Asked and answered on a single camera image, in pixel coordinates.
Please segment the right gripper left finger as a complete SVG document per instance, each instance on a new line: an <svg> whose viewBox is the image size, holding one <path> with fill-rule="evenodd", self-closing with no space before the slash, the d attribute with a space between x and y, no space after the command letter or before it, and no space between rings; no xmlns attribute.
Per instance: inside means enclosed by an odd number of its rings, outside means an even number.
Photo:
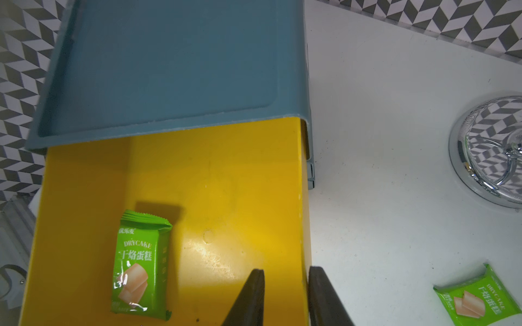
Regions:
<svg viewBox="0 0 522 326"><path fill-rule="evenodd" d="M265 307L265 273L251 271L222 326L262 326Z"/></svg>

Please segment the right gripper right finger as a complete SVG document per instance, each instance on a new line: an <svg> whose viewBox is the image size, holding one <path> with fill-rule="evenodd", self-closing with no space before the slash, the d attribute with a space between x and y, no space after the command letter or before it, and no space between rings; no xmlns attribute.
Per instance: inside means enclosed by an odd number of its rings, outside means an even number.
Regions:
<svg viewBox="0 0 522 326"><path fill-rule="evenodd" d="M319 266L309 269L308 305L311 325L354 326L325 270Z"/></svg>

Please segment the green cookie packet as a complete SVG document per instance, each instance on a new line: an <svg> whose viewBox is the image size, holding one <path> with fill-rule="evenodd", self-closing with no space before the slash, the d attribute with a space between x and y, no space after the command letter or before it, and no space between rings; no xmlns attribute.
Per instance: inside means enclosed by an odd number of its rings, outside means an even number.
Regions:
<svg viewBox="0 0 522 326"><path fill-rule="evenodd" d="M494 269L485 264L484 273L446 287L433 287L454 325L492 325L521 314Z"/></svg>
<svg viewBox="0 0 522 326"><path fill-rule="evenodd" d="M126 210L120 219L111 311L164 321L172 224L165 218Z"/></svg>

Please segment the yellow top drawer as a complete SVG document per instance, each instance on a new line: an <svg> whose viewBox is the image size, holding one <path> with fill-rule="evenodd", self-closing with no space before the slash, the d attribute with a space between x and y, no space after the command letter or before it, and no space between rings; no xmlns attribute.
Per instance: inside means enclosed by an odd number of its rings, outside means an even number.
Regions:
<svg viewBox="0 0 522 326"><path fill-rule="evenodd" d="M265 325L307 325L311 264L298 118L50 148L21 325L162 325L115 314L125 210L168 219L170 325L221 325L254 269Z"/></svg>

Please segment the teal drawer cabinet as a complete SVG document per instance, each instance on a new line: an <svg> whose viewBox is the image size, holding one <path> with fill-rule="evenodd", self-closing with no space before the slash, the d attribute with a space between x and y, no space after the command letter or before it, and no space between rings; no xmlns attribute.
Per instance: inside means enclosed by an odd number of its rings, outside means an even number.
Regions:
<svg viewBox="0 0 522 326"><path fill-rule="evenodd" d="M293 117L314 188L302 1L68 1L25 147Z"/></svg>

